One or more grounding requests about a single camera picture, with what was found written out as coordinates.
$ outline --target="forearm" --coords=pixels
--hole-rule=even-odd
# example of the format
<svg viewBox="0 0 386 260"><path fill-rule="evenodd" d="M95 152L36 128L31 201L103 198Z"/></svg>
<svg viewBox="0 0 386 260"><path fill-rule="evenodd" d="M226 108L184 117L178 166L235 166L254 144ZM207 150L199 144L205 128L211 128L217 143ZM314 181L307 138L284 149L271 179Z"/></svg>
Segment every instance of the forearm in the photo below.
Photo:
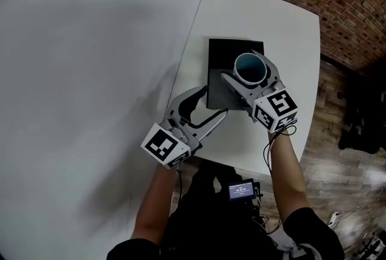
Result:
<svg viewBox="0 0 386 260"><path fill-rule="evenodd" d="M139 208L131 238L146 238L160 244L169 218L176 169L167 170L162 165L158 165Z"/></svg>
<svg viewBox="0 0 386 260"><path fill-rule="evenodd" d="M279 135L271 149L273 192L280 217L308 207L306 183L289 136Z"/></svg>

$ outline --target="black shirt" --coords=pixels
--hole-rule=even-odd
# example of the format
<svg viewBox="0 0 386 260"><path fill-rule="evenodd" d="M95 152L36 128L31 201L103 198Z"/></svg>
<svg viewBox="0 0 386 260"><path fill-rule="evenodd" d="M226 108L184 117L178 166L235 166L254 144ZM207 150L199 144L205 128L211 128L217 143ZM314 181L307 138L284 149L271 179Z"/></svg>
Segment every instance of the black shirt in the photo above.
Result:
<svg viewBox="0 0 386 260"><path fill-rule="evenodd" d="M161 247L146 239L130 239L115 246L107 255L107 260L159 255L168 258L213 255L217 259L245 255L254 259L282 259L283 252L278 251L271 238L258 231L239 208L218 209L213 207L206 215L190 216L185 211L183 218L172 214ZM322 259L344 259L337 235L312 209L302 208L293 212L283 228L296 244L312 246Z"/></svg>

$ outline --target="table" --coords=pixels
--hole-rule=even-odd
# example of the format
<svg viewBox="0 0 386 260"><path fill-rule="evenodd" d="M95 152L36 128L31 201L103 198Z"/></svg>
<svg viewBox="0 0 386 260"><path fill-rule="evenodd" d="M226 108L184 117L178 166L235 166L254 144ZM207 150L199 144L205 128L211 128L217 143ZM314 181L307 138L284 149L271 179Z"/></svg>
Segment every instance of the table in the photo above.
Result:
<svg viewBox="0 0 386 260"><path fill-rule="evenodd" d="M265 55L299 107L297 132L291 136L300 160L314 113L320 63L319 17L281 0L201 0L172 89L171 99L207 84L209 38L251 39L264 42ZM215 111L204 98L192 113L199 123ZM202 140L196 155L242 170L269 174L263 160L267 131L252 123L246 112L230 111Z"/></svg>

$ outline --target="cup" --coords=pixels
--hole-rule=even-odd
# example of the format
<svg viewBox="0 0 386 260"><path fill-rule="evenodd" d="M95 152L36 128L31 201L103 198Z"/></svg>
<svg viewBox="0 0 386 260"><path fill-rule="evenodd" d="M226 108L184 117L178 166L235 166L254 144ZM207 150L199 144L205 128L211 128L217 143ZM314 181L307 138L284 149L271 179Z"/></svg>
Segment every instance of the cup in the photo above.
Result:
<svg viewBox="0 0 386 260"><path fill-rule="evenodd" d="M267 66L257 55L243 53L235 60L233 75L247 85L256 85L267 76Z"/></svg>

